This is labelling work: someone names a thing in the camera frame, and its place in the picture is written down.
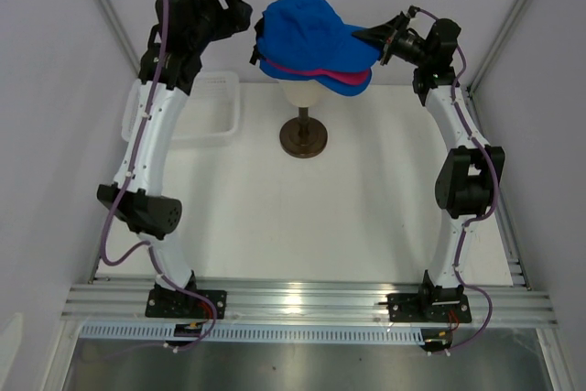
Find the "blue cap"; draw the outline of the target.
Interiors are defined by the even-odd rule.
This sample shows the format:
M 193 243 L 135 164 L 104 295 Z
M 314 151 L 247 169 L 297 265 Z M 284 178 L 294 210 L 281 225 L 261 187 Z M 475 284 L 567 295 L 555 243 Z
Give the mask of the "blue cap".
M 276 0 L 255 26 L 255 55 L 263 71 L 367 71 L 379 52 L 353 35 L 359 30 L 326 0 Z
M 277 69 L 268 66 L 265 64 L 265 60 L 260 60 L 259 62 L 260 70 L 267 76 L 276 79 L 276 80 L 286 80 L 286 81 L 309 81 L 315 80 L 322 84 L 325 88 L 329 89 L 332 92 L 335 92 L 342 96 L 353 97 L 359 95 L 360 93 L 364 92 L 365 89 L 370 84 L 372 79 L 372 74 L 370 78 L 365 81 L 364 83 L 358 86 L 352 86 L 343 84 L 341 82 L 326 78 L 324 76 L 318 77 L 304 77 L 296 74 L 288 74 L 282 71 L 278 71 Z

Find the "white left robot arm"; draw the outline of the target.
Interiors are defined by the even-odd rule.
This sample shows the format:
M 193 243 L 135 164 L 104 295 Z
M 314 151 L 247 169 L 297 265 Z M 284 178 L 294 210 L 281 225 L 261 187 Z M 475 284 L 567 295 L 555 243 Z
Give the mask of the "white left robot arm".
M 131 89 L 137 107 L 125 155 L 112 183 L 97 190 L 108 210 L 100 258 L 107 266 L 120 266 L 146 247 L 157 283 L 170 290 L 167 309 L 184 319 L 196 311 L 198 296 L 187 289 L 193 271 L 176 237 L 182 203 L 164 196 L 164 168 L 204 50 L 246 31 L 253 8 L 244 0 L 157 0 L 155 9 L 157 23 Z

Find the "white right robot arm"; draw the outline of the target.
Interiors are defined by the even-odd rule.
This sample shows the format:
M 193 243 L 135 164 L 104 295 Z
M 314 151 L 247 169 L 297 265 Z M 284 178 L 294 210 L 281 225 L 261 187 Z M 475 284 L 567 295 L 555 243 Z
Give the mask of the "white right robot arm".
M 413 91 L 434 119 L 447 149 L 435 182 L 441 210 L 439 240 L 429 268 L 414 293 L 390 293 L 385 300 L 392 322 L 464 322 L 472 320 L 463 280 L 468 248 L 477 225 L 495 211 L 500 196 L 505 152 L 481 134 L 466 108 L 460 88 L 463 72 L 453 66 L 463 55 L 461 27 L 434 18 L 421 37 L 410 22 L 420 8 L 410 7 L 388 22 L 354 32 L 379 51 L 387 64 L 399 58 L 414 66 Z

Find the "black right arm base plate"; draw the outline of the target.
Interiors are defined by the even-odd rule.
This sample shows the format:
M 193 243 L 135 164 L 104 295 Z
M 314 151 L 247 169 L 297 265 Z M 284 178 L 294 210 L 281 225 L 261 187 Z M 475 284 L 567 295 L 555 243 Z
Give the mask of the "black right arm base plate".
M 400 323 L 471 323 L 469 301 L 464 294 L 434 299 L 422 293 L 390 293 L 379 302 L 388 310 L 389 320 Z

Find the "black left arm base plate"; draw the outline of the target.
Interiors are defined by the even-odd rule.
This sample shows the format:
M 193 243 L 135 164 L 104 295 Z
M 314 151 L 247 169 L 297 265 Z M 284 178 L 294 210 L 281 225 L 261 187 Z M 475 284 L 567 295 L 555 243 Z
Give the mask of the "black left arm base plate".
M 216 307 L 217 319 L 222 320 L 227 305 L 227 292 L 225 290 L 204 289 L 198 290 L 197 293 Z M 162 319 L 210 320 L 212 308 L 200 299 L 155 285 L 149 291 L 145 316 Z

